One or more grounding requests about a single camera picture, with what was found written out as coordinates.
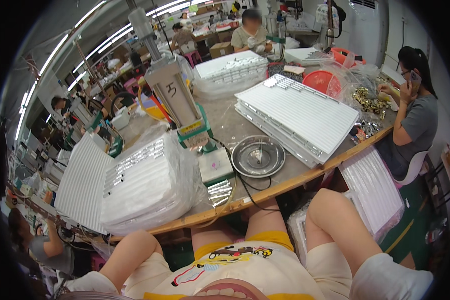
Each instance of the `white chair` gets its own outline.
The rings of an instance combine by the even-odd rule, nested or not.
[[[430,149],[432,147],[433,147],[433,143],[432,143],[432,146],[430,146],[430,148],[428,150],[416,153],[412,157],[412,160],[410,161],[410,164],[408,165],[408,171],[406,173],[405,178],[402,181],[395,180],[395,182],[400,185],[407,185],[407,184],[412,183],[415,180],[415,178],[417,178],[417,176],[419,175],[420,170],[422,169],[423,161],[425,160],[425,156],[427,155],[427,153],[430,151]]]

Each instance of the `child's arm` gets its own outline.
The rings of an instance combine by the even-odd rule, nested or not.
[[[163,255],[162,247],[153,235],[144,230],[132,232],[118,243],[100,273],[120,291],[125,280],[154,252]]]

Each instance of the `wooden table edge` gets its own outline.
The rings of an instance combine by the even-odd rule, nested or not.
[[[376,135],[371,136],[366,141],[363,141],[363,142],[359,143],[358,145],[356,145],[355,147],[348,149],[347,151],[339,154],[338,156],[328,160],[324,165],[318,165],[315,168],[308,170],[303,174],[300,174],[296,177],[290,178],[290,179],[288,179],[284,182],[281,182],[277,185],[274,185],[268,189],[259,191],[256,194],[253,194],[252,195],[253,200],[256,203],[263,202],[272,197],[281,195],[285,192],[295,189],[295,188],[299,187],[300,185],[307,183],[307,182],[325,174],[326,172],[341,165],[347,159],[354,157],[361,151],[365,150],[366,148],[372,146],[376,142],[383,139],[387,134],[389,134],[392,131],[392,129],[393,129],[393,126],[382,129],[380,132],[378,132]],[[228,205],[228,207],[226,207],[224,209],[224,211],[221,213],[221,216],[226,216],[228,214],[237,212],[239,210],[250,207],[252,205],[253,205],[253,203],[251,201],[244,203],[244,199],[234,201],[230,205]],[[155,235],[155,234],[165,233],[168,231],[174,231],[177,229],[201,224],[201,223],[204,223],[204,222],[214,219],[216,217],[217,213],[220,213],[222,209],[223,209],[223,207],[219,206],[217,208],[209,209],[209,210],[201,212],[201,213],[196,213],[196,214],[192,214],[189,216],[185,216],[180,219],[176,219],[174,221],[168,222],[164,225],[158,226],[156,228],[150,229],[150,230],[148,230],[148,232]],[[122,238],[123,237],[113,236],[113,237],[111,237],[110,240],[112,242],[117,242],[117,241],[120,241]]]

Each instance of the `gray t-shirt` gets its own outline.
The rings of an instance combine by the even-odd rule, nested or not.
[[[426,151],[432,146],[438,127],[437,98],[432,94],[418,96],[408,104],[406,116],[401,123],[412,141],[397,146],[390,138],[391,149],[399,161],[408,165],[416,153]]]
[[[44,250],[44,243],[49,242],[50,238],[46,236],[36,236],[28,245],[30,252],[37,258],[39,262],[45,266],[62,271],[66,274],[72,274],[74,256],[72,248],[63,243],[63,252],[59,255],[48,257]]]

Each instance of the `stack of white trays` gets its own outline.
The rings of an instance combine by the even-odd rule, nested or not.
[[[235,96],[238,113],[309,168],[330,158],[359,117],[349,106],[280,74]]]

